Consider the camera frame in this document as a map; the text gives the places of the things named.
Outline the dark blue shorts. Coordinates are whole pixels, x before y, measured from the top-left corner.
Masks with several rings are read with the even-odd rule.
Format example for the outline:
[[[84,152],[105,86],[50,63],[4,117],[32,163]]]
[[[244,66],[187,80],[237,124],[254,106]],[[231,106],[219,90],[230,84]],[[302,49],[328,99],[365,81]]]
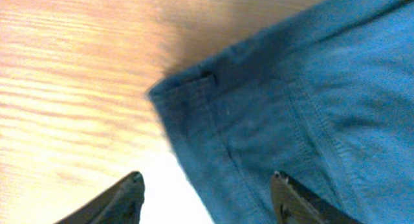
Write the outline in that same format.
[[[413,222],[413,0],[326,0],[149,97],[216,223],[274,223],[275,171],[362,223]]]

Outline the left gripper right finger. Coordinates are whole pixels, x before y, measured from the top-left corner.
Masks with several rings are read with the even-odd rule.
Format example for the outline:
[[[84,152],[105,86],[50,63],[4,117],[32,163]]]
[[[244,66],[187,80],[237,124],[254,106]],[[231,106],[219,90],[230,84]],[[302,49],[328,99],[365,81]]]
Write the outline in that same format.
[[[274,173],[270,193],[279,224],[360,224],[285,172]]]

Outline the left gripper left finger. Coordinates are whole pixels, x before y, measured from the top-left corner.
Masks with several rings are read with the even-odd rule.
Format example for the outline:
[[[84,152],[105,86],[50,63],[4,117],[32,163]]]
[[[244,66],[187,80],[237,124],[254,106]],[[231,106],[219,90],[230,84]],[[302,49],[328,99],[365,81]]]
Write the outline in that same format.
[[[139,224],[144,192],[142,174],[131,172],[57,224]]]

